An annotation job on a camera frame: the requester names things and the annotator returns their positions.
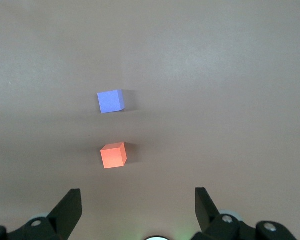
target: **bolt head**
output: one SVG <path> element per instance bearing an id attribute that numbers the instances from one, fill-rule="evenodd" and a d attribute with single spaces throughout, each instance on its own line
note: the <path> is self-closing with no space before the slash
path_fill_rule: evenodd
<path id="1" fill-rule="evenodd" d="M 228 224 L 231 224 L 233 222 L 233 219 L 232 217 L 228 216 L 228 215 L 225 215 L 222 217 L 222 220 L 225 222 L 225 223 L 228 223 Z"/>
<path id="2" fill-rule="evenodd" d="M 276 232 L 277 231 L 277 228 L 275 225 L 273 225 L 272 223 L 270 222 L 267 222 L 264 224 L 264 228 L 267 229 L 268 231 L 270 232 Z"/>
<path id="3" fill-rule="evenodd" d="M 37 227 L 41 224 L 41 221 L 40 220 L 36 220 L 34 221 L 33 223 L 31 223 L 31 227 Z"/>

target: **table surface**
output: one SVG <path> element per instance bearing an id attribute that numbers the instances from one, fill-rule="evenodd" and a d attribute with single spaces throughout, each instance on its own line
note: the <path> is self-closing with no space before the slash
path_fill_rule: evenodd
<path id="1" fill-rule="evenodd" d="M 300 1 L 0 0 L 0 225 L 80 188 L 70 240 L 188 240 L 195 187 L 300 239 Z"/>

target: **cube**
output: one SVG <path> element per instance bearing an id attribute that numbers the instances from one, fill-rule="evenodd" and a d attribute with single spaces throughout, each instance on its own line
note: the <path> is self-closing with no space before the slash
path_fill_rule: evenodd
<path id="1" fill-rule="evenodd" d="M 101 149 L 101 157 L 105 169 L 123 167 L 127 161 L 125 143 L 105 145 Z"/>
<path id="2" fill-rule="evenodd" d="M 99 92 L 98 100 L 102 114 L 118 112 L 125 109 L 122 90 Z"/>

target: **blue cube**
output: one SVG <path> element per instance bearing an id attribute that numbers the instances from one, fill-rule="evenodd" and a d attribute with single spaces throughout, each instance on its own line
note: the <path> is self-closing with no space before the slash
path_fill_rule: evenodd
<path id="1" fill-rule="evenodd" d="M 99 92 L 98 100 L 102 114 L 125 109 L 125 101 L 122 90 Z"/>

